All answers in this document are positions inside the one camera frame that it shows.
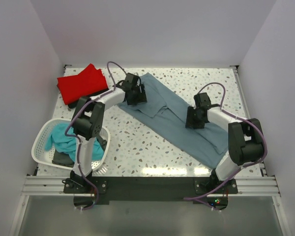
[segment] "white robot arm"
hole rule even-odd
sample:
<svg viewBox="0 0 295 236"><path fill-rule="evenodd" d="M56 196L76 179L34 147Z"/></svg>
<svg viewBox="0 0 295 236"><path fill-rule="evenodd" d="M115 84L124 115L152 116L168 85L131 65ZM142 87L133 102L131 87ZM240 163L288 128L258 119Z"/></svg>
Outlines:
<svg viewBox="0 0 295 236"><path fill-rule="evenodd" d="M75 183L84 185L83 176L91 176L93 145L102 128L104 111L123 101L128 105L147 101L139 76L127 73L124 81L118 82L116 87L104 94L79 99L71 122L77 137L76 161L70 174Z"/></svg>
<svg viewBox="0 0 295 236"><path fill-rule="evenodd" d="M208 191L247 165L260 160L265 153L260 122L253 118L245 120L223 110L218 104L211 104L207 93L194 96L196 107L188 107L186 128L201 129L212 122L228 132L229 155L223 158L211 172Z"/></svg>

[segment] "red towel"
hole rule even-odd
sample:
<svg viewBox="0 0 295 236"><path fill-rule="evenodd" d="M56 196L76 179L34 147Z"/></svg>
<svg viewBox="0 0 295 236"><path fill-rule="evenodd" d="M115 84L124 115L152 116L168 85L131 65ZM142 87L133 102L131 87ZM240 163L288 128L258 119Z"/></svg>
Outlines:
<svg viewBox="0 0 295 236"><path fill-rule="evenodd" d="M58 88L66 105L79 100L81 96L108 89L105 77L100 69L89 64L78 75L58 78Z"/></svg>

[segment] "teal cloth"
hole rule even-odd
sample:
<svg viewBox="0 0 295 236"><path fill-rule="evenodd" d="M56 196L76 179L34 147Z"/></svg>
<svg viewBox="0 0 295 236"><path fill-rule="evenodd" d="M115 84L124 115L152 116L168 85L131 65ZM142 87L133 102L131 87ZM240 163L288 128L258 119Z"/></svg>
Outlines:
<svg viewBox="0 0 295 236"><path fill-rule="evenodd" d="M63 152L68 154L72 161L75 161L75 151L76 151L76 138L67 137L64 135L66 128L68 127L68 123L59 123L57 124L51 134L48 137L48 140L45 145L45 150L48 151L52 148L53 144L55 145L55 149L58 152ZM74 134L73 128L70 128L68 134ZM94 147L93 147L93 155L92 160L98 161L103 158L104 151L95 139Z"/></svg>

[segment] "gray floor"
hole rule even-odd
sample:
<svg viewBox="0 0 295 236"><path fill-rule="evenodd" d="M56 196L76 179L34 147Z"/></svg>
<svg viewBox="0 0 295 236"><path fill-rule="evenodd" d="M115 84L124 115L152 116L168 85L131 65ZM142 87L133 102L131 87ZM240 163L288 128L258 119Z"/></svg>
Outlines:
<svg viewBox="0 0 295 236"><path fill-rule="evenodd" d="M111 202L80 212L72 197L30 197L22 236L281 236L272 198L233 197L218 213L189 202Z"/></svg>

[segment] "folded red shirt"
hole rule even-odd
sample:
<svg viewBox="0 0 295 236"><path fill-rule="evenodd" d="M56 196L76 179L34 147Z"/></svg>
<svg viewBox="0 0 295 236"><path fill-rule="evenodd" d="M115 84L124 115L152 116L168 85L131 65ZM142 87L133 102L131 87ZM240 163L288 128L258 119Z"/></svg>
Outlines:
<svg viewBox="0 0 295 236"><path fill-rule="evenodd" d="M108 89L105 77L100 69L89 64L78 75L58 78L58 88L66 105L73 103L81 96Z"/></svg>

